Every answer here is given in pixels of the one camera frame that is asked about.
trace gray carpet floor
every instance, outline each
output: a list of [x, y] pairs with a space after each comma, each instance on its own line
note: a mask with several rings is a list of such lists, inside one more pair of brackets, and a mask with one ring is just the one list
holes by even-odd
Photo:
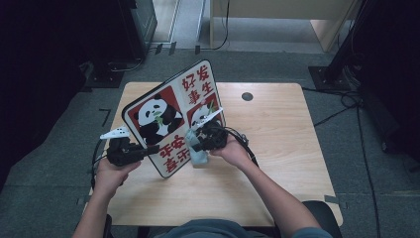
[[[150, 52], [136, 70], [126, 72], [120, 88], [78, 93], [47, 140], [16, 166], [0, 195], [0, 237], [69, 237], [89, 192], [90, 160], [99, 135], [109, 131], [129, 81], [164, 81], [194, 62], [210, 60], [216, 81], [296, 82], [313, 88], [308, 65], [328, 65], [328, 54]], [[305, 91], [314, 123], [342, 110], [340, 97]], [[109, 119], [106, 112], [111, 109]], [[381, 237], [420, 237], [420, 173], [405, 155], [382, 152], [380, 138], [361, 109]], [[368, 173], [362, 154], [356, 109], [316, 127], [331, 180], [341, 204], [344, 237], [376, 237]], [[136, 237], [137, 228], [114, 226], [115, 237]]]

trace forearm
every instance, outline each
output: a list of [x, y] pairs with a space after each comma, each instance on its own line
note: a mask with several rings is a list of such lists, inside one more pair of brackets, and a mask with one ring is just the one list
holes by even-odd
[[101, 197], [100, 195], [95, 195], [95, 193], [92, 194], [73, 234], [73, 238], [103, 237], [109, 201], [110, 198]]
[[320, 227], [306, 206], [251, 161], [244, 163], [239, 169], [250, 180], [275, 223], [287, 237], [304, 227]]

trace wooden table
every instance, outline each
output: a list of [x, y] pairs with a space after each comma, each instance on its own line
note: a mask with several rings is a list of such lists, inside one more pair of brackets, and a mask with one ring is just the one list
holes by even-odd
[[[324, 52], [334, 45], [360, 0], [230, 0], [229, 18], [308, 19]], [[226, 17], [228, 0], [210, 2], [210, 47], [214, 18]]]
[[[123, 125], [124, 106], [157, 85], [128, 83], [112, 128]], [[227, 126], [247, 135], [264, 172], [300, 200], [335, 196], [298, 84], [217, 83], [217, 87]], [[254, 99], [245, 101], [244, 92]], [[328, 204], [341, 225], [339, 206]], [[210, 157], [209, 164], [200, 168], [188, 163], [168, 179], [144, 159], [118, 188], [108, 213], [114, 225], [178, 226], [191, 219], [224, 218], [243, 226], [273, 226], [248, 179], [216, 157]]]

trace hand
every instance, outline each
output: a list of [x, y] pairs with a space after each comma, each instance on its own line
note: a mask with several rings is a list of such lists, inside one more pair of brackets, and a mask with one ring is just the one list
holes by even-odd
[[249, 162], [252, 163], [247, 151], [232, 135], [228, 136], [224, 148], [210, 151], [210, 155], [222, 157], [226, 162], [240, 170]]
[[127, 179], [129, 172], [135, 170], [140, 164], [141, 162], [138, 161], [123, 167], [117, 167], [112, 165], [108, 159], [102, 159], [96, 173], [93, 193], [99, 193], [101, 196], [111, 199], [117, 188]]

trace red chinese character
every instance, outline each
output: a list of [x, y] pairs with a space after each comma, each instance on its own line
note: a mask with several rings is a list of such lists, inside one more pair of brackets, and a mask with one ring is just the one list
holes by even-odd
[[182, 86], [185, 88], [185, 91], [188, 91], [190, 87], [194, 87], [194, 73], [189, 74], [186, 78], [182, 80]]
[[207, 94], [213, 91], [213, 87], [211, 87], [210, 82], [204, 82], [203, 86], [201, 87], [201, 90], [206, 93], [204, 94], [204, 96], [207, 96]]
[[178, 159], [180, 162], [183, 162], [183, 160], [186, 160], [189, 157], [189, 151], [187, 148], [180, 150], [176, 154], [178, 155]]
[[167, 144], [164, 147], [160, 148], [160, 155], [165, 158], [165, 157], [170, 157], [170, 152], [173, 151], [172, 147]]
[[179, 137], [178, 135], [175, 135], [175, 140], [171, 143], [171, 145], [175, 149], [181, 148], [183, 145], [185, 145], [185, 142], [183, 140], [183, 137]]
[[164, 163], [164, 165], [166, 166], [166, 171], [168, 173], [171, 173], [173, 170], [176, 169], [176, 167], [178, 167], [177, 165], [177, 161], [175, 161], [173, 158], [167, 159], [167, 161]]
[[206, 66], [206, 65], [202, 65], [202, 66], [200, 66], [200, 69], [199, 69], [199, 70], [197, 70], [197, 74], [198, 74], [198, 76], [200, 77], [200, 78], [199, 78], [199, 80], [200, 80], [200, 81], [204, 81], [204, 80], [206, 80], [207, 78], [209, 78], [209, 74], [208, 74], [208, 72], [207, 72], [207, 66]]
[[191, 93], [188, 94], [189, 96], [189, 104], [197, 103], [198, 99], [200, 98], [200, 94], [198, 94], [197, 90], [192, 90]]

